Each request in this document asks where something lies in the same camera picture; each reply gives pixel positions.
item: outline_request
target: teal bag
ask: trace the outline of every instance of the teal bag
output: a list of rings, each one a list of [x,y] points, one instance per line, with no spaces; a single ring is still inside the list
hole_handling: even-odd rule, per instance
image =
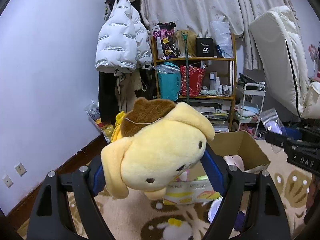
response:
[[[170,66],[170,70],[166,71],[165,66],[157,69],[157,66],[154,67],[157,70],[159,89],[162,99],[169,99],[171,101],[176,101],[180,95],[181,91],[181,74],[180,69],[177,65],[164,62],[163,65]]]

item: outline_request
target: white wall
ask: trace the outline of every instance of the white wall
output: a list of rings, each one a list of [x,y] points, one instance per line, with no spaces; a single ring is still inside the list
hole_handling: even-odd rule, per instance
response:
[[[301,36],[303,41],[303,46],[306,55],[306,61],[308,66],[308,75],[309,77],[314,76],[315,72],[313,71],[313,61],[310,58],[308,48],[310,44],[316,46],[319,45],[320,41],[320,20],[317,17],[316,13],[312,9],[308,0],[292,0],[293,7],[297,11],[297,18],[299,19],[299,26],[301,30]],[[248,76],[252,77],[256,81],[264,81],[265,75],[263,70],[246,70],[244,69],[244,43],[240,40],[237,40],[237,72],[245,73]],[[290,121],[292,118],[292,113],[287,110],[283,105],[276,101],[273,97],[268,94],[268,91],[265,96],[264,110],[275,108],[277,113],[280,116],[282,121]]]
[[[7,214],[99,132],[97,38],[105,0],[11,0],[0,16],[0,207]],[[19,162],[27,169],[20,177]]]

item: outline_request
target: white mattress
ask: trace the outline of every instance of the white mattress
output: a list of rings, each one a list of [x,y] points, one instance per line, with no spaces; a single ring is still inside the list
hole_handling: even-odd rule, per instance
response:
[[[250,24],[250,31],[263,63],[269,93],[301,116],[309,87],[308,69],[292,17],[289,7],[276,7],[257,17]]]

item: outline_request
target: shelving unit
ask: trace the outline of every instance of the shelving unit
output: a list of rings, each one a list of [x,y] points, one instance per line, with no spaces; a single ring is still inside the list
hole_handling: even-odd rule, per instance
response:
[[[243,116],[242,116],[242,113],[241,112],[241,115],[239,115],[238,113],[236,113],[236,117],[239,121],[239,127],[238,127],[238,130],[240,129],[240,125],[242,123],[252,123],[252,124],[257,124],[257,128],[256,128],[256,131],[254,133],[254,136],[256,136],[257,134],[257,130],[258,130],[258,126],[259,126],[259,123],[260,123],[260,114],[262,112],[262,108],[263,108],[263,102],[264,102],[264,96],[266,94],[266,88],[264,87],[264,91],[260,91],[260,90],[248,90],[247,87],[248,86],[256,86],[256,87],[259,87],[260,85],[259,84],[255,84],[255,83],[247,83],[244,85],[244,87],[238,85],[237,86],[237,89],[243,93],[243,102],[242,102],[242,109],[244,108],[244,99],[245,99],[245,96],[247,95],[251,95],[251,96],[261,96],[262,97],[262,103],[261,103],[261,108],[260,108],[260,112],[259,112],[259,118],[257,121],[255,120],[252,120],[252,119],[244,119]]]
[[[231,108],[229,111],[229,130],[231,130],[232,122],[233,122],[233,116],[234,116],[234,108],[235,108],[235,101],[236,101],[236,75],[237,75],[237,67],[236,67],[236,39],[234,34],[231,34],[231,39],[232,39],[232,47],[233,47],[233,55],[234,58],[219,58],[219,57],[189,57],[188,61],[200,61],[200,60],[217,60],[217,61],[227,61],[228,62],[228,74],[222,73],[221,75],[218,76],[224,76],[228,77],[228,85],[232,86],[233,88],[233,94],[232,96],[210,96],[210,95],[199,95],[196,97],[191,97],[190,98],[198,98],[198,99],[223,99],[223,100],[231,100]],[[186,58],[170,58],[169,60],[164,60],[164,59],[158,59],[158,51],[156,47],[156,41],[153,37],[151,37],[151,50],[152,50],[152,57],[154,59],[154,64],[157,65],[161,62],[165,61],[186,61]],[[155,71],[156,74],[156,88],[157,88],[157,97],[161,98],[160,91],[159,91],[159,84],[158,84],[158,76],[157,72]],[[180,95],[179,98],[186,98],[186,96]]]

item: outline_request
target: white puffer jacket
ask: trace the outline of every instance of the white puffer jacket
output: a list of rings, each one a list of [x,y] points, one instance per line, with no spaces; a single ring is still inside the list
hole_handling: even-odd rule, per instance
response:
[[[131,73],[137,64],[144,66],[152,62],[148,32],[131,1],[135,0],[116,0],[100,30],[96,54],[98,71]]]

